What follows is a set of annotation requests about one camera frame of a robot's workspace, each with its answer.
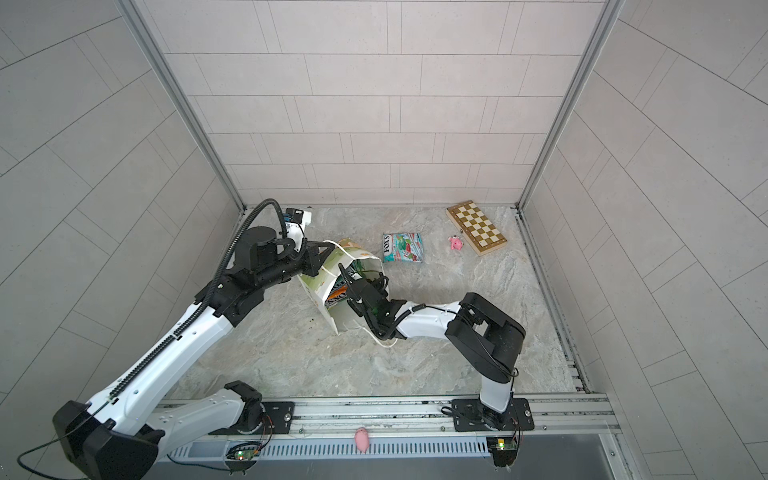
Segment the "snack bag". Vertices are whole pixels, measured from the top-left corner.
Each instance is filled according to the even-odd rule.
[[[385,233],[385,262],[416,262],[424,260],[422,237],[418,233]]]

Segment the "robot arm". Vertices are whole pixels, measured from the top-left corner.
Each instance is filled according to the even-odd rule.
[[[269,227],[248,228],[268,204],[278,212],[281,238]],[[70,401],[56,412],[54,427],[70,462],[97,480],[139,479],[159,457],[208,432],[234,427],[248,433],[260,425],[261,394],[242,382],[174,410],[154,410],[184,372],[263,301],[265,289],[299,273],[318,274],[334,246],[304,237],[310,221],[311,213],[302,210],[289,208],[283,216],[271,199],[251,212],[214,279],[171,332],[88,403]],[[225,270],[233,255],[233,266]],[[525,338],[522,326],[476,293],[446,305],[417,305],[388,300],[383,274],[373,281],[355,280],[341,271],[349,305],[378,338],[450,340],[482,374],[483,421],[491,427],[504,425],[511,372]],[[474,327],[483,323],[488,327],[480,335]]]

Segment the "marble floor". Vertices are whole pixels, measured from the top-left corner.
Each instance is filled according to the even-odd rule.
[[[515,212],[483,210],[509,240],[483,257],[469,246],[450,250],[448,238],[458,231],[441,207],[316,208],[306,234],[311,240],[349,238],[380,257],[384,233],[420,232],[424,263],[384,264],[390,298],[437,304],[460,300],[469,291],[483,295],[526,329],[515,391],[573,392]],[[254,224],[275,227],[273,211],[265,210]],[[480,389],[480,375],[445,340],[400,340],[384,349],[359,329],[334,335],[298,279],[267,290],[264,302],[203,354],[169,398],[202,398],[233,380],[251,384],[265,397],[448,395]]]

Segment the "pink plush toy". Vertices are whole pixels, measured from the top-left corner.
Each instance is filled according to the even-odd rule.
[[[451,250],[461,250],[464,246],[462,239],[458,238],[456,235],[449,238],[448,241],[451,242]]]
[[[368,430],[357,429],[357,432],[355,432],[355,445],[363,453],[368,450],[368,447],[371,446],[371,442],[368,440]]]

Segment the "wooden chessboard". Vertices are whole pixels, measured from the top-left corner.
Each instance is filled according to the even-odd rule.
[[[473,201],[454,205],[445,211],[448,218],[466,236],[469,246],[478,254],[485,255],[507,244],[502,232],[482,213]]]

